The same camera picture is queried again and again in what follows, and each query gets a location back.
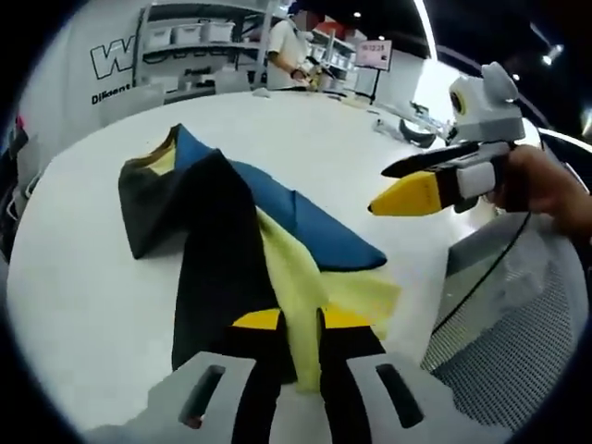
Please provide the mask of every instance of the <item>hand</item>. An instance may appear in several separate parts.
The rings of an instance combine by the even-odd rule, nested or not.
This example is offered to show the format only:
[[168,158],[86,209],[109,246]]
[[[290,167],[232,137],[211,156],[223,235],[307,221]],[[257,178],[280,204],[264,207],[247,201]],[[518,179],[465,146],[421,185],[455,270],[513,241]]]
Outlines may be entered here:
[[[525,177],[528,187],[528,211],[553,216],[555,227],[568,236],[592,236],[592,197],[562,166],[541,150],[520,146],[509,154],[508,168]],[[509,193],[520,193],[504,183],[489,196],[500,208]]]
[[291,77],[296,81],[303,81],[306,80],[306,73],[297,68],[295,71],[292,71]]

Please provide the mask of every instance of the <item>blue cloth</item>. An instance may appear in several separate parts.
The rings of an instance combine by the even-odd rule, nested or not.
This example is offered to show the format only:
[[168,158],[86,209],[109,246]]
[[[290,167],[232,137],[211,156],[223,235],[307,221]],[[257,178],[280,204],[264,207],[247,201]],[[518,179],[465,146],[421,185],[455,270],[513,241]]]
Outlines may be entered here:
[[[175,169],[188,168],[211,151],[179,126]],[[387,262],[381,251],[299,192],[287,189],[259,168],[237,161],[230,163],[251,189],[257,206],[308,249],[320,270],[367,270]]]

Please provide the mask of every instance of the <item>folded garment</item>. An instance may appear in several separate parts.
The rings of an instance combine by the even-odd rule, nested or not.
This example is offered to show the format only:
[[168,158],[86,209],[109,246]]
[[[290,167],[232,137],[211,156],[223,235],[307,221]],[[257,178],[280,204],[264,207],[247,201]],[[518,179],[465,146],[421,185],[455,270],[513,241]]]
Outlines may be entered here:
[[392,314],[399,290],[372,270],[321,273],[312,252],[255,206],[251,189],[218,150],[190,166],[168,169],[174,146],[169,141],[150,156],[128,162],[119,181],[136,253],[166,233],[189,231],[179,277],[173,369],[197,352],[219,347],[230,326],[243,327],[253,319],[264,324],[269,310],[281,308],[299,387],[318,390],[318,308],[337,307],[343,312],[338,323],[348,318],[346,325],[353,319],[379,329]]
[[[152,154],[142,159],[129,161],[126,166],[147,167],[146,174],[166,174],[171,170],[182,171],[212,153],[212,149],[197,141],[182,126],[171,129],[166,141]],[[362,240],[333,217],[314,205],[297,191],[289,190],[275,181],[264,171],[242,162],[231,161],[234,169],[247,183],[253,194],[255,204],[276,220],[281,227],[304,244],[311,252],[321,270],[356,271],[379,267],[387,262],[386,256]],[[122,174],[119,188],[127,186]],[[147,205],[141,212],[151,211],[162,217],[171,196],[160,196],[159,201],[141,201],[132,205]],[[134,257],[142,257],[160,241],[163,232],[160,219],[148,217],[144,229],[128,228],[129,242]]]

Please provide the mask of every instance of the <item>ceiling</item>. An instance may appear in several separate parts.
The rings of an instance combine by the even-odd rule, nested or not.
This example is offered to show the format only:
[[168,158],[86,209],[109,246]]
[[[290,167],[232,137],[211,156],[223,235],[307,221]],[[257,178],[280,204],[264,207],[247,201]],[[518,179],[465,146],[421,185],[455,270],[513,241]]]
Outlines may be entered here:
[[[427,56],[426,35],[414,0],[306,0],[311,9],[351,25],[368,38],[384,35],[395,47]],[[449,48],[478,64],[499,61],[520,75],[521,93],[556,130],[582,134],[592,107],[592,2],[581,0],[424,0],[438,49]],[[360,18],[353,13],[360,12]],[[563,52],[547,66],[555,45]],[[438,58],[471,71],[457,57]]]

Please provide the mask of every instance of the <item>mesh panel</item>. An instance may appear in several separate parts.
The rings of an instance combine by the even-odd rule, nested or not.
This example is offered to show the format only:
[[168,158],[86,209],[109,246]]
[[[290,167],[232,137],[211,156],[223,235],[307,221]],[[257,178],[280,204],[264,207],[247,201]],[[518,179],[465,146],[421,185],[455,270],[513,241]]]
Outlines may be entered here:
[[[499,253],[448,279],[439,319]],[[570,307],[554,260],[540,237],[526,231],[430,342],[422,366],[452,389],[459,411],[482,424],[519,428],[574,351]]]

